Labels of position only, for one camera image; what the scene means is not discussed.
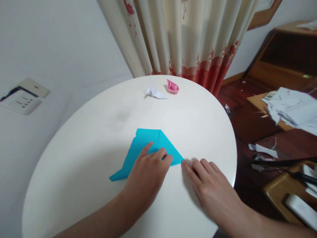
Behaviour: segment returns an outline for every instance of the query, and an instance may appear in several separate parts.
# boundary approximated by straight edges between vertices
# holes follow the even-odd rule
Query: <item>wall socket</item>
[[[39,96],[40,98],[44,98],[49,94],[49,90],[39,84],[38,82],[34,81],[33,79],[27,77],[25,80],[18,83],[18,86],[26,89],[27,91]]]
[[[0,102],[0,106],[23,115],[27,115],[30,114],[41,102],[41,100],[33,95],[23,90],[19,90]]]

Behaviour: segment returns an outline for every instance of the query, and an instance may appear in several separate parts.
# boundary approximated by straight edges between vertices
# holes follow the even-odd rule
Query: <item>curtain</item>
[[[99,0],[134,77],[166,74],[217,96],[257,0]]]

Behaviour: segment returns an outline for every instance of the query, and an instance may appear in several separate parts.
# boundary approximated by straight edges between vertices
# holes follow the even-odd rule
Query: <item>blue origami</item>
[[[180,164],[182,160],[184,160],[161,130],[137,129],[135,134],[122,169],[109,177],[111,181],[126,179],[132,170],[135,160],[138,158],[143,148],[151,141],[153,141],[153,145],[148,154],[155,153],[164,147],[167,154],[173,156],[171,166]]]

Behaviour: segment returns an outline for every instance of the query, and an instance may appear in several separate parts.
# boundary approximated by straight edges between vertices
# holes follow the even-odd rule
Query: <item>forearm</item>
[[[120,237],[142,215],[123,193],[85,219],[58,234],[56,237]]]
[[[317,233],[304,226],[269,219],[245,204],[241,205],[236,214],[221,223],[219,227],[232,238],[316,238]]]

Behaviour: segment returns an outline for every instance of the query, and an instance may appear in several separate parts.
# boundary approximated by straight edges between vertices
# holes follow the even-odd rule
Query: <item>pink origami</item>
[[[179,87],[177,84],[173,83],[171,80],[167,79],[167,88],[170,92],[177,94],[179,91]]]

